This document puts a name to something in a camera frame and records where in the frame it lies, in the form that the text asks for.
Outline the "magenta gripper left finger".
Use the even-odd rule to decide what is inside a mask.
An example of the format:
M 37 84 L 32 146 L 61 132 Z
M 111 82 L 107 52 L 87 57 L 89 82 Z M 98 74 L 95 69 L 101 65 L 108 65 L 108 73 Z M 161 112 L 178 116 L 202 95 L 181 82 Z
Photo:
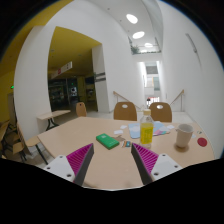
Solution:
M 44 170 L 82 186 L 93 154 L 94 145 L 88 144 L 67 156 L 57 156 Z

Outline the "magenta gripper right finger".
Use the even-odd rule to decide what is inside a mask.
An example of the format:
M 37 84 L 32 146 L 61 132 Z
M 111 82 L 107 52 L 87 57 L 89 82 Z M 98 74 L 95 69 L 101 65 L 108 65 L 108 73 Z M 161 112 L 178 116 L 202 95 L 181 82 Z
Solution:
M 156 154 L 136 143 L 133 143 L 131 146 L 131 154 L 135 160 L 144 185 L 182 169 L 182 167 L 167 154 Z

